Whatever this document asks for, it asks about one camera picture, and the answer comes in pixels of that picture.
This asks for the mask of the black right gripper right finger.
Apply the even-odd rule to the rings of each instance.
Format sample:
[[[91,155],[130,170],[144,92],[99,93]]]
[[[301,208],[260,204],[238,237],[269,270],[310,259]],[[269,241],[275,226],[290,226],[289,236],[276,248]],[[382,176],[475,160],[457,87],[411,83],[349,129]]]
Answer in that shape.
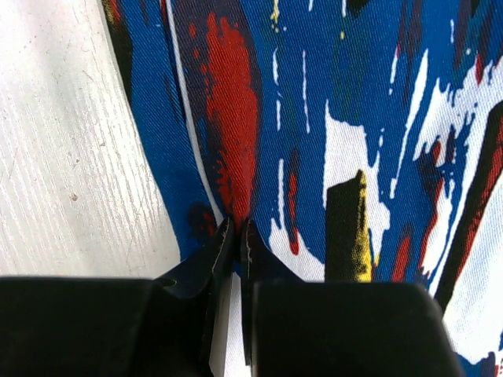
[[[440,308],[415,284],[306,282],[247,221],[244,357],[254,376],[461,376]]]

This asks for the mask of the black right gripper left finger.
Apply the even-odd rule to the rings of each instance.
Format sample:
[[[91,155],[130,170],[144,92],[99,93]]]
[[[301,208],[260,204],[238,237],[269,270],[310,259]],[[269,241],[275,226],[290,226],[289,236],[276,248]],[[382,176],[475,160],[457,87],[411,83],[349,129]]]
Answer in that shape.
[[[4,376],[221,376],[235,227],[156,279],[7,276]]]

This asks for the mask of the blue patterned trousers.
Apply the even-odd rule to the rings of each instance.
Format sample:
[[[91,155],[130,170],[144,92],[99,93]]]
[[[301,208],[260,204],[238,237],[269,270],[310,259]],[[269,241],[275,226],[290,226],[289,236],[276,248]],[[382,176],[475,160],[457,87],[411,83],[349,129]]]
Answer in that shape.
[[[501,2],[102,7],[181,258],[252,219],[304,279],[423,285],[501,375]]]

